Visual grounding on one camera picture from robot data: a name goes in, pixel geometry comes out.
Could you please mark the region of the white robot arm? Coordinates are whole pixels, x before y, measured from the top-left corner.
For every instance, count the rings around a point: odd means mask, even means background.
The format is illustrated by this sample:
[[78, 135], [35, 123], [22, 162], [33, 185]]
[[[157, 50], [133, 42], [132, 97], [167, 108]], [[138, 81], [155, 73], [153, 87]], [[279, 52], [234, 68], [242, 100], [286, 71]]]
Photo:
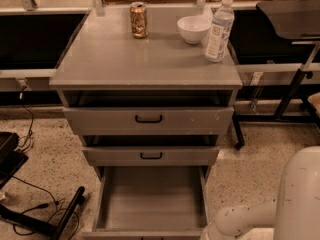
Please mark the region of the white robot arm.
[[256, 228], [272, 228], [273, 240], [320, 240], [319, 146], [288, 160], [275, 199], [220, 209], [199, 240], [240, 240]]

